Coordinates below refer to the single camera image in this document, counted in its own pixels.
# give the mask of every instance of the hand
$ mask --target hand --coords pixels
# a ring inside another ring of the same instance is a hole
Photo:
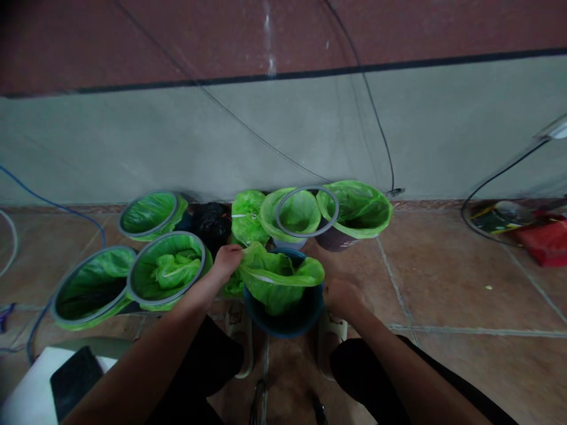
[[[349,276],[332,277],[325,282],[323,292],[325,307],[334,316],[351,321],[351,317],[361,309],[369,309],[364,293]]]
[[[224,284],[229,281],[230,275],[236,270],[241,261],[242,247],[240,245],[222,246],[214,260],[211,273],[215,274],[221,283]]]

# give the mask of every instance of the slipper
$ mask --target slipper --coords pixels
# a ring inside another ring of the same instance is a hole
[[[335,334],[338,336],[340,342],[344,342],[347,340],[347,332],[347,321],[333,317],[329,310],[325,310],[325,312],[319,318],[319,333],[317,335],[317,366],[319,367],[321,375],[323,375],[323,377],[325,377],[329,381],[334,381],[335,378],[332,375],[328,375],[323,372],[321,368],[321,364],[323,363],[323,337],[326,334]]]
[[[248,340],[248,356],[250,358],[248,369],[235,376],[237,379],[244,379],[250,375],[250,372],[252,372],[254,357],[252,352],[252,320],[242,303],[234,302],[230,305],[224,318],[224,325],[226,328],[226,335],[229,337],[232,338],[232,335],[235,334],[245,334],[246,339]]]

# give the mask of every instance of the red bag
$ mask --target red bag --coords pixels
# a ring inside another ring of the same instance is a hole
[[[517,231],[518,239],[542,267],[567,266],[567,221]]]

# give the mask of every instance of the smartphone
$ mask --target smartphone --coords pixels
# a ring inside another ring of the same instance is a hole
[[[58,423],[102,378],[102,369],[90,347],[84,346],[67,360],[50,378]]]

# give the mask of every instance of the gray wall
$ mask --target gray wall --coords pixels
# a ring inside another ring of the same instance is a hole
[[[567,113],[567,57],[368,74],[400,199],[464,198]],[[329,180],[387,191],[390,172],[361,76],[207,88],[269,143]],[[0,99],[0,164],[69,204],[152,189],[200,201],[320,183],[251,135],[198,87]],[[567,192],[567,141],[548,144],[481,198]],[[0,202],[34,204],[5,175]]]

